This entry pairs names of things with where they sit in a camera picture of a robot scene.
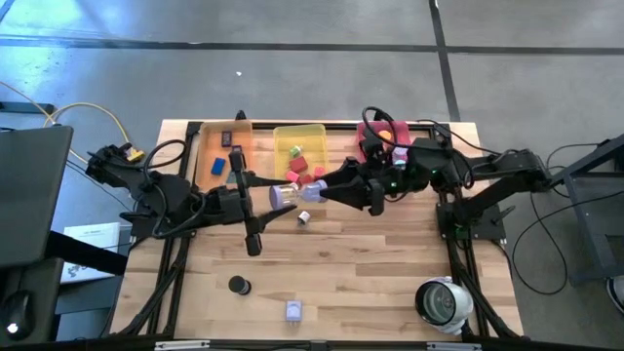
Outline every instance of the gray floor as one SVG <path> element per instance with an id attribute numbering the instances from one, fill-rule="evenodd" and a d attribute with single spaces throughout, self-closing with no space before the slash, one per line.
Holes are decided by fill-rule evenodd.
<path id="1" fill-rule="evenodd" d="M 622 47 L 624 2 L 616 0 L 438 0 L 449 45 Z M 0 35 L 162 41 L 418 44 L 435 43 L 426 0 L 17 0 Z M 602 141 L 624 131 L 621 56 L 449 55 L 462 121 L 476 122 L 494 149 L 530 147 L 546 156 L 574 142 Z M 165 118 L 358 119 L 366 105 L 397 119 L 447 121 L 438 56 L 433 53 L 157 51 L 0 47 L 0 80 L 40 101 L 91 101 L 123 120 L 133 141 L 149 149 Z M 0 91 L 0 100 L 17 99 Z M 40 116 L 2 115 L 2 126 L 39 127 Z M 121 136 L 105 116 L 76 109 L 83 155 Z M 586 149 L 562 152 L 567 164 Z M 113 191 L 126 204 L 123 192 Z M 568 203 L 537 195 L 541 214 Z M 527 195 L 504 202 L 514 243 L 534 221 Z M 123 208 L 67 171 L 54 228 L 115 220 Z M 569 268 L 584 267 L 572 213 L 547 220 Z M 519 247 L 519 270 L 543 290 L 563 267 L 543 232 Z M 602 283 L 540 296 L 515 282 L 523 325 L 538 340 L 622 347 L 624 317 Z"/>

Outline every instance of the yellow tray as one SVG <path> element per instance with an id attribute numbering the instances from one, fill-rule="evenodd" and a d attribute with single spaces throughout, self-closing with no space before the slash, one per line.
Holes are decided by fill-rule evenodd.
<path id="1" fill-rule="evenodd" d="M 291 169 L 289 161 L 293 146 L 303 147 L 301 155 L 308 164 L 308 170 L 301 173 L 301 176 L 313 175 L 316 167 L 323 167 L 328 171 L 328 143 L 324 125 L 278 127 L 273 130 L 273 139 L 276 178 L 286 179 L 286 172 Z"/>

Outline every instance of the white camera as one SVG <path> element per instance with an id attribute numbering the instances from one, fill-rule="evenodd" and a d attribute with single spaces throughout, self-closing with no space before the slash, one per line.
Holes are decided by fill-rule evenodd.
<path id="1" fill-rule="evenodd" d="M 461 334 L 461 327 L 472 313 L 472 296 L 454 284 L 451 277 L 428 280 L 416 291 L 416 311 L 440 332 Z"/>

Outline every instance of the white paper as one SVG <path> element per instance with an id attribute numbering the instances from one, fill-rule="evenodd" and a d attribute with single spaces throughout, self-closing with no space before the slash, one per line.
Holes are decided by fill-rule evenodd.
<path id="1" fill-rule="evenodd" d="M 65 227 L 64 234 L 83 243 L 117 253 L 119 249 L 119 223 L 104 223 Z M 93 268 L 66 262 L 62 267 L 60 283 L 78 283 L 94 279 L 112 277 L 110 273 L 100 272 Z"/>

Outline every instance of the wooden table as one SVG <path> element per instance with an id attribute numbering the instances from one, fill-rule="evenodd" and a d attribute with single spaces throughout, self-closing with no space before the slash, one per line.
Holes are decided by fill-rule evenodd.
<path id="1" fill-rule="evenodd" d="M 188 122 L 163 121 L 158 142 L 184 139 Z M 479 145 L 475 124 L 450 125 Z M 189 170 L 194 169 L 195 139 Z M 460 140 L 453 143 L 469 157 L 480 155 Z M 272 131 L 254 131 L 253 144 L 253 170 L 259 176 L 273 177 Z M 328 150 L 330 169 L 337 169 L 346 156 L 355 153 L 354 132 L 328 131 Z M 171 159 L 178 152 L 173 146 L 166 148 L 154 162 Z M 177 170 L 178 164 L 173 164 L 162 172 Z M 478 183 L 472 191 L 485 186 Z M 253 189 L 252 196 L 257 214 L 270 209 L 267 188 Z M 428 188 L 397 204 L 386 203 L 384 214 L 377 217 L 332 201 L 303 204 L 267 226 L 258 257 L 246 254 L 242 224 L 200 230 L 191 243 L 175 337 L 455 339 L 424 323 L 413 307 L 415 291 L 425 280 L 449 275 L 449 256 L 434 216 L 437 200 Z M 306 228 L 296 225 L 300 210 L 312 214 Z M 148 239 L 132 251 L 113 331 L 125 327 L 153 291 L 162 247 L 163 241 Z M 505 257 L 490 242 L 476 241 L 474 251 L 482 291 L 509 327 L 522 333 Z M 234 275 L 252 282 L 250 295 L 229 291 L 227 283 Z M 303 302 L 303 322 L 297 326 L 285 322 L 285 301 L 291 299 Z M 164 301 L 159 329 L 166 321 L 168 295 Z"/>

